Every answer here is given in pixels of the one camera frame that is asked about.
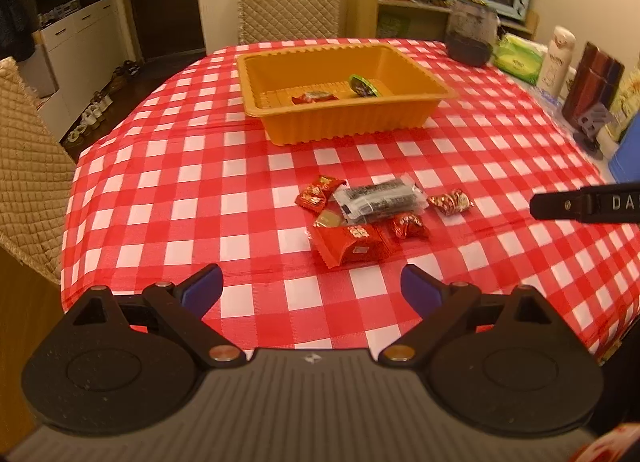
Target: quilted chair cover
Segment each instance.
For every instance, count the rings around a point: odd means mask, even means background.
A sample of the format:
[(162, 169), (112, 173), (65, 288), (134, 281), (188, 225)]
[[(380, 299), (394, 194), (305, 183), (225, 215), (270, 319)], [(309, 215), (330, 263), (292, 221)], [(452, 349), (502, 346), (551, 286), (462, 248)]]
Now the quilted chair cover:
[(239, 41), (335, 38), (340, 0), (238, 0)]
[(26, 95), (13, 58), (0, 61), (0, 247), (57, 285), (75, 168)]

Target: metal screw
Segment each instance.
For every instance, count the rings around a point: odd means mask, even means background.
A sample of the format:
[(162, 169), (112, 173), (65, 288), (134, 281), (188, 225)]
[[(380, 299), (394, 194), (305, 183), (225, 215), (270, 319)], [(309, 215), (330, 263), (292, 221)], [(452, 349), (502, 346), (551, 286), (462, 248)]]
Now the metal screw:
[(383, 354), (390, 361), (405, 362), (414, 358), (415, 350), (407, 345), (391, 345), (385, 348)]
[(240, 357), (240, 349), (233, 345), (218, 345), (209, 350), (209, 357), (220, 363), (235, 361)]

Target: brown container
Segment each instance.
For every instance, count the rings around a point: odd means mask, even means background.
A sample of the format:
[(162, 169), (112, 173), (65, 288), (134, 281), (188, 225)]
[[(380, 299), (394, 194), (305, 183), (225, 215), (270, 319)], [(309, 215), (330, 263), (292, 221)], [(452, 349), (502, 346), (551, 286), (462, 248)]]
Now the brown container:
[(575, 128), (578, 118), (592, 106), (602, 103), (610, 108), (625, 67), (588, 42), (575, 73), (574, 85), (567, 95), (562, 115)]

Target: white bottle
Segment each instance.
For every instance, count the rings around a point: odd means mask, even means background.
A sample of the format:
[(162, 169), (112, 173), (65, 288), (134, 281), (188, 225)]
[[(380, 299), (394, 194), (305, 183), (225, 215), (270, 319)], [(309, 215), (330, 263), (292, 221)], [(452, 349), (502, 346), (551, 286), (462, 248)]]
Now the white bottle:
[(540, 69), (536, 86), (553, 98), (558, 98), (564, 78), (574, 56), (575, 36), (566, 28), (556, 27), (554, 38)]

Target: shoe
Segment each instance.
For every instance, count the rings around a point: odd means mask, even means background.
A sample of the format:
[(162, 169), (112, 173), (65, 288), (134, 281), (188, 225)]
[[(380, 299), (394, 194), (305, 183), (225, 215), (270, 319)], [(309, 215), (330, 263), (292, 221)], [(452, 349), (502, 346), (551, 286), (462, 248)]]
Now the shoe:
[(91, 111), (92, 115), (96, 118), (97, 121), (99, 122), (104, 121), (104, 114), (100, 109), (100, 104), (98, 104), (97, 102), (92, 102), (89, 105), (88, 109)]
[(127, 71), (122, 66), (118, 66), (111, 76), (111, 80), (107, 86), (107, 92), (114, 93), (127, 84)]
[(82, 122), (91, 129), (96, 129), (100, 125), (100, 121), (94, 117), (94, 114), (89, 108), (84, 110), (84, 113), (82, 114)]
[(133, 61), (124, 61), (123, 67), (131, 77), (137, 75), (140, 71), (140, 67)]
[(107, 108), (109, 108), (109, 105), (107, 104), (106, 99), (104, 98), (104, 95), (102, 95), (100, 92), (95, 92), (94, 93), (94, 99), (92, 101), (92, 104), (95, 103), (98, 105), (98, 107), (100, 108), (100, 111), (106, 111)]
[(67, 135), (63, 145), (66, 148), (73, 148), (80, 145), (82, 142), (84, 142), (84, 137), (80, 135), (80, 132), (77, 129), (74, 129), (69, 133), (69, 135)]
[(80, 135), (84, 135), (89, 131), (89, 126), (87, 126), (86, 123), (82, 121), (80, 124), (76, 126), (76, 131), (78, 131)]

